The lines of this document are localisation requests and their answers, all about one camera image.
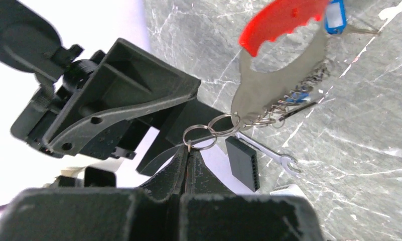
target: wrench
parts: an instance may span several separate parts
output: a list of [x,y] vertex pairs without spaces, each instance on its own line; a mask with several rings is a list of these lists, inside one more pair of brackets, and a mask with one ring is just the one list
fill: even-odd
[[279,154],[265,147],[264,145],[258,143],[257,141],[251,139],[250,137],[242,134],[241,132],[235,133],[236,138],[242,139],[245,142],[253,145],[255,148],[259,149],[261,152],[275,160],[278,164],[283,166],[284,170],[291,175],[297,176],[301,173],[301,170],[292,166],[292,164],[297,164],[298,160],[290,155]]

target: red handle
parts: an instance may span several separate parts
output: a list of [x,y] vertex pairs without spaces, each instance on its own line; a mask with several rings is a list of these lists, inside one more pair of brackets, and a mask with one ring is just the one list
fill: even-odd
[[239,44],[252,57],[265,41],[274,42],[282,34],[290,34],[298,26],[305,26],[311,18],[322,20],[329,0],[275,0],[246,25]]

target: key ring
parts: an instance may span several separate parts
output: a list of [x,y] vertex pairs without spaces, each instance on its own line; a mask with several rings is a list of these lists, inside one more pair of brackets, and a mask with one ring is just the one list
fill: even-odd
[[[230,128],[230,129],[226,130],[226,131],[216,132],[213,129],[213,125],[216,124],[219,120],[224,119],[226,117],[236,117],[237,120],[236,120],[235,126],[233,128]],[[240,116],[238,116],[237,113],[235,113],[235,114],[222,114],[222,115],[219,115],[216,118],[212,119],[210,121],[210,123],[208,123],[208,127],[211,128],[212,131],[210,131],[210,132],[211,132],[211,134],[213,136],[215,136],[215,137],[228,137],[228,136],[231,136],[231,135],[235,134],[236,132],[238,132],[238,130],[239,130],[238,125],[239,125],[240,121],[241,121]]]
[[209,145],[207,145],[207,146],[205,146],[205,147],[194,147],[194,146],[192,146],[192,144],[190,143],[190,141],[187,142],[187,141],[185,140],[185,138],[186,138],[187,133],[188,133],[189,131],[194,130],[194,129],[206,129],[206,130],[208,130],[211,134],[212,134],[213,132],[216,132],[215,130],[213,130],[213,128],[211,128],[211,127],[209,127],[209,126],[206,126],[206,125],[193,125],[193,126],[188,127],[188,128],[183,132],[183,143],[184,143],[187,147],[190,147],[191,150],[197,150],[197,151],[207,150],[207,149],[212,148],[212,147],[217,143],[217,140],[218,140],[217,136],[212,135],[213,138],[214,138],[213,143],[211,143],[211,144],[209,144]]

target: marble surface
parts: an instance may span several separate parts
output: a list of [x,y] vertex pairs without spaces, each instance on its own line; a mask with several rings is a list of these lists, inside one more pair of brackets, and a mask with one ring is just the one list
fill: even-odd
[[[198,98],[229,112],[239,84],[240,31],[264,0],[146,0],[152,53],[202,80]],[[381,28],[378,14],[400,0],[347,0],[349,22]],[[266,43],[254,69],[273,71],[300,55],[317,24]],[[251,129],[254,139],[295,156],[294,178],[259,154],[260,193],[298,184],[327,239],[402,240],[402,12],[371,39],[329,40],[332,76],[325,100],[281,129]]]

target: black connector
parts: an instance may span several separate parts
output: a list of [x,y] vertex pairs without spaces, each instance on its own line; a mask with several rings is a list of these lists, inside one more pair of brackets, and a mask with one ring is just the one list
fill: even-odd
[[260,188],[258,178],[257,152],[236,137],[226,139],[232,175],[253,192]]

